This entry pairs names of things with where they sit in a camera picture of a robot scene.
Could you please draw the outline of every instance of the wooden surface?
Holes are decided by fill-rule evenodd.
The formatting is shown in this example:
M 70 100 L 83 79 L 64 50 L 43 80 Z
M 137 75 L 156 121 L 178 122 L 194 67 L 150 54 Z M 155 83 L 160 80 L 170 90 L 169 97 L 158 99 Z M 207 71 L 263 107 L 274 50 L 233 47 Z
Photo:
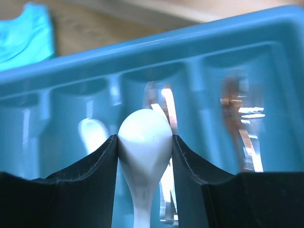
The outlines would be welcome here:
M 232 17 L 304 0 L 63 0 L 163 29 Z
M 17 17 L 21 14 L 26 2 L 28 1 L 0 0 L 0 19 Z M 32 0 L 31 2 L 49 6 L 55 26 L 59 55 L 68 55 L 163 31 L 58 0 Z

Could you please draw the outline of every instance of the white plastic spoon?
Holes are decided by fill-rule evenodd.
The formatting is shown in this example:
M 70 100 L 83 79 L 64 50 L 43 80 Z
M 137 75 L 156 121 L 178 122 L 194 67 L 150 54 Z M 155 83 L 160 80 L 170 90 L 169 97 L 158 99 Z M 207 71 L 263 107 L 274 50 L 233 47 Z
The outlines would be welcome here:
M 91 118 L 79 122 L 78 133 L 88 154 L 97 150 L 109 138 L 107 127 L 101 121 Z
M 172 153 L 171 127 L 157 111 L 138 110 L 121 125 L 118 149 L 133 199 L 133 228 L 150 228 L 154 193 Z

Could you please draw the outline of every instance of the blue plastic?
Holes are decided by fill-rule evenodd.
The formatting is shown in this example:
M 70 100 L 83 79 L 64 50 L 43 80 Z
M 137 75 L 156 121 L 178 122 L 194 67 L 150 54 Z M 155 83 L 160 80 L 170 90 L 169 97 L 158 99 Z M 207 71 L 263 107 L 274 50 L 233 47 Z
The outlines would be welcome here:
M 0 71 L 52 58 L 53 40 L 48 7 L 25 4 L 19 17 L 0 21 Z
M 260 148 L 265 171 L 304 170 L 304 11 L 285 6 L 131 40 L 0 73 L 0 168 L 46 177 L 86 151 L 77 132 L 92 117 L 118 133 L 142 108 L 143 89 L 170 83 L 179 135 L 189 147 L 238 172 L 220 110 L 225 72 L 242 67 L 265 91 Z M 113 228 L 131 228 L 133 208 L 118 166 Z M 159 221 L 159 189 L 152 206 Z

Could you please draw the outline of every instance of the metal utensil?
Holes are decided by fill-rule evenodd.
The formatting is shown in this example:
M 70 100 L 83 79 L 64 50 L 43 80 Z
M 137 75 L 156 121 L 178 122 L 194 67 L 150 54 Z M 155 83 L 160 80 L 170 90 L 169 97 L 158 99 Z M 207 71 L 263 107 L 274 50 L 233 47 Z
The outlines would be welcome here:
M 249 92 L 246 78 L 240 75 L 225 78 L 224 96 L 220 102 L 226 127 L 237 150 L 241 171 L 263 171 L 257 131 L 265 114 L 262 107 L 256 106 L 261 105 L 261 100 L 261 93 L 256 87 Z
M 170 85 L 164 86 L 161 90 L 161 105 L 158 104 L 158 90 L 153 81 L 148 82 L 145 87 L 145 96 L 143 106 L 151 108 L 166 118 L 169 122 L 172 132 L 177 132 L 177 118 L 173 93 Z M 160 182 L 160 221 L 172 226 L 178 226 L 178 216 L 175 198 L 174 178 L 172 158 L 164 172 Z

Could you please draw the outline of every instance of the blue cloth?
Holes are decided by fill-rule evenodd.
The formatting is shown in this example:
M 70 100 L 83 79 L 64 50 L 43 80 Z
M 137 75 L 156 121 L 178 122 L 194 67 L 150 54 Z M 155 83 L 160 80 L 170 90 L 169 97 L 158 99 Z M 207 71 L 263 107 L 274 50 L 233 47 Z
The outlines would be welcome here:
M 29 2 L 19 17 L 0 21 L 0 71 L 54 55 L 53 27 L 47 6 Z

